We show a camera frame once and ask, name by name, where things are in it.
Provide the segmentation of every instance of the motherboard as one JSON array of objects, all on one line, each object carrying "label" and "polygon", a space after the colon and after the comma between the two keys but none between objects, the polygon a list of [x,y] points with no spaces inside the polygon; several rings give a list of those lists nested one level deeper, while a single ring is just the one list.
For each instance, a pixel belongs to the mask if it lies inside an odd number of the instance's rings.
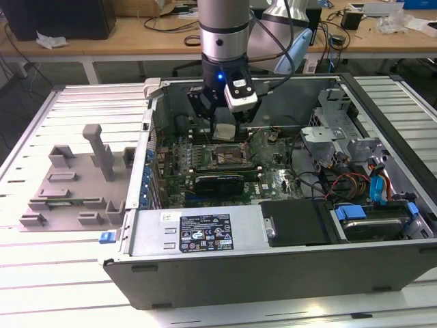
[{"label": "motherboard", "polygon": [[160,141],[156,175],[163,208],[258,204],[302,199],[290,171],[290,136],[256,130],[232,143],[206,134]]}]

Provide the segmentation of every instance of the open computer chassis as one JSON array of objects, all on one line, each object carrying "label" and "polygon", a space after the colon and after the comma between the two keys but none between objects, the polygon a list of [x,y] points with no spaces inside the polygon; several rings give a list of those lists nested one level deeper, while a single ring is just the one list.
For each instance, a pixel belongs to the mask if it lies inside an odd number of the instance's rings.
[{"label": "open computer chassis", "polygon": [[400,290],[437,266],[437,179],[352,76],[290,79],[231,142],[194,85],[163,81],[143,117],[103,262],[132,306]]}]

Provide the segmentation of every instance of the black plastic cover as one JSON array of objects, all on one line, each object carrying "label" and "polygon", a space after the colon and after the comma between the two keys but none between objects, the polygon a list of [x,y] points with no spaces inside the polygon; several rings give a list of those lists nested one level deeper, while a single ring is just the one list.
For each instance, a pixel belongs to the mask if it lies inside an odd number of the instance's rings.
[{"label": "black plastic cover", "polygon": [[264,218],[273,222],[275,236],[271,247],[338,244],[330,202],[317,200],[279,200],[262,202]]}]

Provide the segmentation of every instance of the blue plastic tab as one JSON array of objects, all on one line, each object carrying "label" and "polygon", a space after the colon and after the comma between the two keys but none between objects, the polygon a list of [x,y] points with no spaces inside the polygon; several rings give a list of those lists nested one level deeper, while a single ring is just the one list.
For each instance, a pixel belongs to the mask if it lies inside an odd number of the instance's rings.
[{"label": "blue plastic tab", "polygon": [[382,192],[384,191],[385,181],[380,176],[374,176],[370,180],[370,199],[374,202],[385,205],[387,202],[382,199]]},{"label": "blue plastic tab", "polygon": [[100,235],[100,238],[98,239],[98,242],[100,244],[114,244],[116,242],[115,240],[115,232],[102,232]]},{"label": "blue plastic tab", "polygon": [[407,208],[413,217],[419,215],[419,209],[417,208],[415,203],[408,203]]},{"label": "blue plastic tab", "polygon": [[339,221],[345,219],[365,219],[367,217],[361,205],[344,205],[335,210],[335,214]]}]

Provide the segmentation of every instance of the power supply label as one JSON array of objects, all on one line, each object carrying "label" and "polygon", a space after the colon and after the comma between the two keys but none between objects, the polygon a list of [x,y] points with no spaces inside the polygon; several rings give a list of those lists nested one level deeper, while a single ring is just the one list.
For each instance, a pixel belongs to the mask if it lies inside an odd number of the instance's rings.
[{"label": "power supply label", "polygon": [[180,217],[179,231],[182,253],[234,249],[229,214]]}]

